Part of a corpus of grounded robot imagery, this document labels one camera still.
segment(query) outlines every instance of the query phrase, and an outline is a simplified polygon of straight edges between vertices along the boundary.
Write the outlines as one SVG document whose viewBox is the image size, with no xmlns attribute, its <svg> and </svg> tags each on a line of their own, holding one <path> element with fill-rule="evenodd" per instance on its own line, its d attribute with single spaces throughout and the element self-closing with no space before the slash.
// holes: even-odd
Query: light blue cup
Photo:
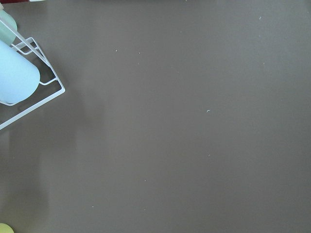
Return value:
<svg viewBox="0 0 311 233">
<path fill-rule="evenodd" d="M 38 68 L 0 40 L 0 101 L 21 102 L 35 92 L 39 82 Z"/>
</svg>

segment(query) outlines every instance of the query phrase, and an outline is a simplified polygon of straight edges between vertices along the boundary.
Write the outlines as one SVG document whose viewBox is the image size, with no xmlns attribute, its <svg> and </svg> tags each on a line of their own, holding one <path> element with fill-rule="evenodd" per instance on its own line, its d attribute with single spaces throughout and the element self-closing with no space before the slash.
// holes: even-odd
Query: drying rack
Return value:
<svg viewBox="0 0 311 233">
<path fill-rule="evenodd" d="M 28 107 L 27 109 L 23 110 L 22 112 L 16 114 L 15 116 L 11 117 L 10 119 L 6 120 L 5 122 L 0 123 L 0 130 L 3 129 L 4 127 L 8 126 L 9 124 L 13 123 L 14 121 L 20 119 L 21 117 L 25 116 L 26 114 L 30 113 L 31 111 L 35 110 L 36 108 L 42 106 L 43 104 L 49 102 L 50 100 L 56 98 L 57 96 L 63 94 L 65 92 L 65 88 L 62 84 L 62 82 L 60 81 L 60 79 L 58 78 L 57 74 L 55 73 L 55 70 L 53 69 L 53 67 L 51 66 L 49 60 L 46 58 L 46 56 L 44 55 L 42 49 L 40 48 L 40 46 L 37 44 L 37 42 L 32 38 L 29 37 L 27 39 L 25 39 L 21 34 L 19 34 L 18 31 L 16 31 L 14 28 L 12 28 L 3 18 L 0 17 L 0 23 L 4 24 L 5 27 L 7 27 L 11 32 L 13 32 L 16 37 L 21 40 L 20 43 L 14 45 L 11 45 L 11 48 L 15 51 L 20 52 L 21 54 L 25 55 L 25 57 L 31 53 L 34 53 L 42 62 L 44 62 L 48 68 L 51 69 L 52 73 L 53 73 L 53 78 L 50 79 L 49 81 L 43 83 L 43 82 L 39 82 L 40 85 L 43 86 L 47 86 L 53 82 L 58 82 L 58 84 L 60 85 L 60 89 L 56 92 L 54 92 L 53 94 L 45 97 L 44 99 L 38 101 L 37 103 L 31 105 L 30 107 Z M 28 51 L 24 52 L 23 50 L 25 48 L 28 47 Z M 7 105 L 7 106 L 13 106 L 17 103 L 14 104 L 7 104 L 4 102 L 1 102 L 1 104 Z"/>
</svg>

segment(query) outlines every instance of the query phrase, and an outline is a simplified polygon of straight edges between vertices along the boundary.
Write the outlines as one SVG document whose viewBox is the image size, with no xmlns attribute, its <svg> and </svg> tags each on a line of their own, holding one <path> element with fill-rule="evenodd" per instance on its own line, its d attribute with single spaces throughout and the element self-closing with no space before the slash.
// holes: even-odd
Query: gray table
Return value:
<svg viewBox="0 0 311 233">
<path fill-rule="evenodd" d="M 0 222 L 16 233 L 311 232 L 310 1 L 5 9 L 67 91 L 0 132 Z"/>
</svg>

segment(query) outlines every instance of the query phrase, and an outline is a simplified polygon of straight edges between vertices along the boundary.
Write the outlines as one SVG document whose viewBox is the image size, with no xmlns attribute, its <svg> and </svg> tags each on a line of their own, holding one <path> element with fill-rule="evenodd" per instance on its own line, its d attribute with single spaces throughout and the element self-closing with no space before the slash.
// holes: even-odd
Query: yellow object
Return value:
<svg viewBox="0 0 311 233">
<path fill-rule="evenodd" d="M 14 231 L 8 225 L 0 223 L 0 233 L 14 233 Z"/>
</svg>

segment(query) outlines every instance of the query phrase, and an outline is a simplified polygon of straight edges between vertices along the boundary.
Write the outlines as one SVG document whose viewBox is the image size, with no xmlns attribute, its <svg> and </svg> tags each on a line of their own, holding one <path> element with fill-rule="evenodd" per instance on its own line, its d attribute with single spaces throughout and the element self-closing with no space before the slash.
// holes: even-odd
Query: mint green cup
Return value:
<svg viewBox="0 0 311 233">
<path fill-rule="evenodd" d="M 0 10 L 0 18 L 4 19 L 11 27 L 17 30 L 17 24 L 15 20 L 4 10 Z M 15 37 L 15 34 L 0 22 L 0 40 L 2 40 L 7 45 L 11 45 L 15 40 Z"/>
</svg>

